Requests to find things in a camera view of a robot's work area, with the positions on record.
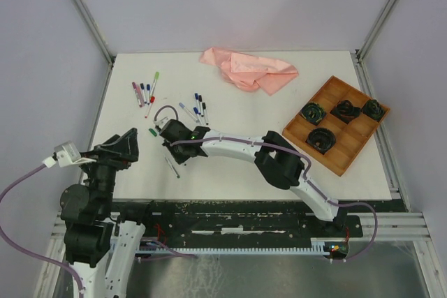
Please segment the green-tipped white pen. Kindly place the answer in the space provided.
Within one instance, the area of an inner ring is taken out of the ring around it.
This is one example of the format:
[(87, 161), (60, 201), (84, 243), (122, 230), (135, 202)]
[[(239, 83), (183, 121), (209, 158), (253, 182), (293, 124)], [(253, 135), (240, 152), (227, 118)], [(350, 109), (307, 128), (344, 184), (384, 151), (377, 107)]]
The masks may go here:
[(177, 179), (180, 179), (180, 175), (179, 172), (177, 171), (177, 169), (175, 168), (175, 166), (173, 165), (173, 163), (170, 161), (169, 158), (167, 158), (166, 156), (164, 157), (165, 161), (167, 162), (169, 168), (173, 171), (173, 173), (175, 174)]

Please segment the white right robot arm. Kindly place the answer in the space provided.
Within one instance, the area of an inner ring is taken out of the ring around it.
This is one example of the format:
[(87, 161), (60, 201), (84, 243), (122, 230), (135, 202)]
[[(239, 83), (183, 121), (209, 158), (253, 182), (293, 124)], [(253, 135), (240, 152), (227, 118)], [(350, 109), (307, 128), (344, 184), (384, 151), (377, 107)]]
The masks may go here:
[(226, 157), (253, 163), (269, 185), (291, 191), (321, 222), (321, 229), (336, 236), (346, 227), (346, 211), (325, 193), (310, 176), (312, 161), (295, 149), (282, 135), (268, 131), (263, 137), (242, 137), (206, 126), (188, 129), (176, 119), (156, 122), (163, 146), (176, 163), (195, 157)]

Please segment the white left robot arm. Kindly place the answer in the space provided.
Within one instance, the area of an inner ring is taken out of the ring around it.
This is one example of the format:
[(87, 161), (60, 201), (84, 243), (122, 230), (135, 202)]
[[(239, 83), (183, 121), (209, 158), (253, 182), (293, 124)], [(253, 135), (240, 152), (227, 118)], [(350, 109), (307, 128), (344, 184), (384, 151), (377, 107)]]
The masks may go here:
[(149, 205), (127, 202), (111, 221), (116, 174), (139, 159), (138, 131), (113, 135), (91, 151), (79, 152), (72, 142), (56, 148), (60, 167), (76, 165), (87, 175), (60, 197), (66, 225), (66, 261), (83, 297), (125, 297), (143, 235), (154, 229)]

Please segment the green pen cap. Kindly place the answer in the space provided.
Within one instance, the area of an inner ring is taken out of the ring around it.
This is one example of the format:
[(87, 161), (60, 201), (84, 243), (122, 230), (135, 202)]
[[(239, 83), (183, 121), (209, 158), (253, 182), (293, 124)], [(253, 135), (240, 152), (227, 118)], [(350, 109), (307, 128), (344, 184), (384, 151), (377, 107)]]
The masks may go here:
[(149, 128), (149, 132), (154, 136), (154, 137), (156, 137), (158, 134), (157, 134), (157, 132), (154, 130), (154, 129), (152, 129), (152, 128)]

